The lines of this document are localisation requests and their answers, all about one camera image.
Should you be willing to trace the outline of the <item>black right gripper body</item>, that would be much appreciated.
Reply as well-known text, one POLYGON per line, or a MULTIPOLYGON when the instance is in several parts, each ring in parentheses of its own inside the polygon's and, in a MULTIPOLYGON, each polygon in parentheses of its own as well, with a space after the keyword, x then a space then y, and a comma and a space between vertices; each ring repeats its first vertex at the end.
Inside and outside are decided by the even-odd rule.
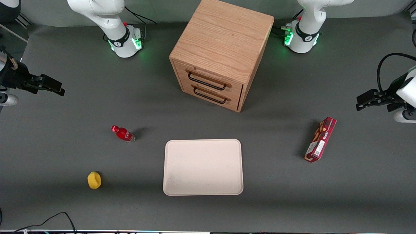
POLYGON ((38 92, 40 86, 36 75, 30 74, 26 65, 18 63, 18 68, 13 70, 9 67, 2 71, 2 86, 11 89, 21 89, 28 92, 38 92))

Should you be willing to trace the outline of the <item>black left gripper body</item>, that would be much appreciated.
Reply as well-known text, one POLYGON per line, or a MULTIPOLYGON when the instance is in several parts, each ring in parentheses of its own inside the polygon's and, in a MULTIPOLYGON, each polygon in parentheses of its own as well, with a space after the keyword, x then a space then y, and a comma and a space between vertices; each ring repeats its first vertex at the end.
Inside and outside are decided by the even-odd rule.
POLYGON ((380 74, 377 74, 377 86, 379 88, 380 93, 383 96, 382 99, 385 101, 385 104, 387 104, 387 110, 389 112, 397 110, 399 108, 407 108, 407 104, 405 103, 405 101, 396 94, 398 89, 403 85, 406 77, 407 73, 404 73, 400 77, 393 80, 388 89, 382 89, 380 74))

